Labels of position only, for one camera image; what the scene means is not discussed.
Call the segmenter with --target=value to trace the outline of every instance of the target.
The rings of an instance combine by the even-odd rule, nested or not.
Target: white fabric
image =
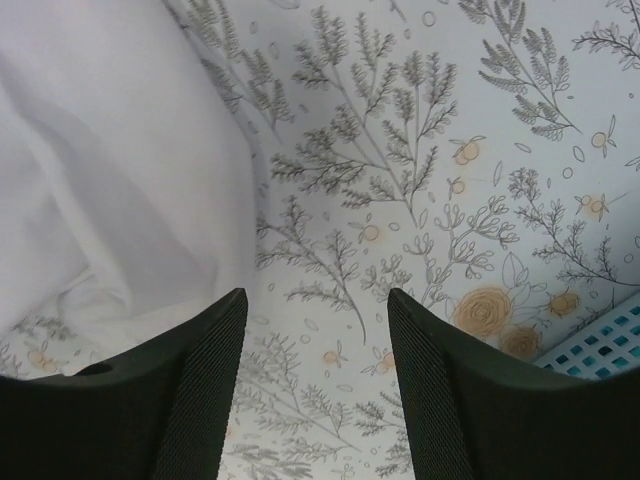
[[[0,329],[247,286],[248,144],[160,3],[2,3],[0,82]]]

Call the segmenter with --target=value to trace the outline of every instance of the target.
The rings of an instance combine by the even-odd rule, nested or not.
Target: floral tablecloth
[[[223,480],[412,478],[391,288],[531,360],[640,287],[638,0],[169,5],[261,203]],[[55,316],[3,345],[100,355]]]

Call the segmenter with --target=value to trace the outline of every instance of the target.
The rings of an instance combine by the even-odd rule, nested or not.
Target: white cloth
[[[0,4],[0,148],[0,329],[248,286],[248,144],[159,2]]]

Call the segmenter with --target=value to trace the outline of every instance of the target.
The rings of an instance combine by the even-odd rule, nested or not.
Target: perforated basket
[[[592,380],[640,366],[640,293],[572,335],[535,364]]]

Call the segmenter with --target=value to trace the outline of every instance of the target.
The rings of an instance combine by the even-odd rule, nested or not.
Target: teal plastic basket
[[[640,366],[640,294],[572,335],[535,364],[592,380]]]

